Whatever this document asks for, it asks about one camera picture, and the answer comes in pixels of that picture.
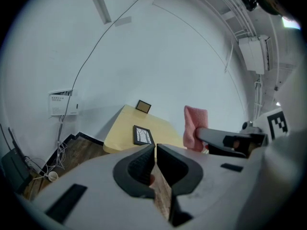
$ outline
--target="picture frame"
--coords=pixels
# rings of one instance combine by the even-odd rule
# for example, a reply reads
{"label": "picture frame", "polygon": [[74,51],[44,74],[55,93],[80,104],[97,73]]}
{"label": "picture frame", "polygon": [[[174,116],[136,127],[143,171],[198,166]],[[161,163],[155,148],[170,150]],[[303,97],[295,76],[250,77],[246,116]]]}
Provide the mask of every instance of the picture frame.
{"label": "picture frame", "polygon": [[154,140],[153,136],[149,129],[139,127],[134,125],[133,126],[133,144],[134,145],[147,145],[147,144],[153,144]]}
{"label": "picture frame", "polygon": [[137,110],[147,114],[151,107],[152,107],[152,105],[150,105],[150,104],[148,104],[148,103],[146,103],[144,101],[139,100],[139,102],[136,105],[135,109],[137,109]]}

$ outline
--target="wooden table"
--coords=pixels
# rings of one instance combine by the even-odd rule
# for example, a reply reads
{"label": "wooden table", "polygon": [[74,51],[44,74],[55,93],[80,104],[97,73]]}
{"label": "wooden table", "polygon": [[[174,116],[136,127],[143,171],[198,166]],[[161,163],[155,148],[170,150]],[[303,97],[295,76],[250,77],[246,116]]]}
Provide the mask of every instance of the wooden table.
{"label": "wooden table", "polygon": [[104,151],[116,153],[136,147],[133,144],[134,125],[149,129],[155,144],[164,143],[184,148],[182,137],[169,122],[125,105],[104,141]]}

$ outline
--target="wooden floor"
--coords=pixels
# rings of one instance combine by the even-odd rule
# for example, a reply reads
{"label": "wooden floor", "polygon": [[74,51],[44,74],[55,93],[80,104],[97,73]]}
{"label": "wooden floor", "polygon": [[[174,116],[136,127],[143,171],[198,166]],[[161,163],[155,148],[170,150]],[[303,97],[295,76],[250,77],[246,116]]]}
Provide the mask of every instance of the wooden floor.
{"label": "wooden floor", "polygon": [[[89,140],[79,137],[77,140],[71,140],[67,144],[66,159],[63,163],[65,170],[56,167],[55,171],[59,177],[69,172],[79,164],[99,156],[107,155],[101,145],[97,145]],[[154,204],[157,206],[161,214],[168,219],[170,201],[171,201],[171,188],[167,184],[165,178],[162,176],[157,164],[155,164],[152,174],[155,177],[154,183],[150,186],[155,191]],[[39,177],[37,174],[33,174],[34,178]],[[26,187],[23,196],[32,201],[50,183],[49,180],[41,178],[32,180]]]}

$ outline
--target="wall outlet panel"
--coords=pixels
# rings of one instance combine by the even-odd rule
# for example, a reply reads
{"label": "wall outlet panel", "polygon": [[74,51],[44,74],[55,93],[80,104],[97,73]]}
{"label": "wall outlet panel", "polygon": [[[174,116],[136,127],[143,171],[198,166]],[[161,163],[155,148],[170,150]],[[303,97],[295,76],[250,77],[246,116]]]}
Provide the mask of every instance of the wall outlet panel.
{"label": "wall outlet panel", "polygon": [[[65,115],[67,102],[69,96],[50,94],[49,95],[49,114],[50,116]],[[78,98],[71,96],[66,115],[78,115],[79,114]]]}

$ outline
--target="pink towel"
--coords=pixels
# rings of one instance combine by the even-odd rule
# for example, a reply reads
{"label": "pink towel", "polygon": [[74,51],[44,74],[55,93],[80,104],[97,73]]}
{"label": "pink towel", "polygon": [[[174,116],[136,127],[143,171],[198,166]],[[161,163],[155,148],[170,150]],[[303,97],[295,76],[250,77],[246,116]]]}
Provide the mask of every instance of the pink towel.
{"label": "pink towel", "polygon": [[188,149],[201,152],[203,143],[195,136],[197,128],[208,128],[208,111],[190,106],[184,107],[185,131],[183,145]]}

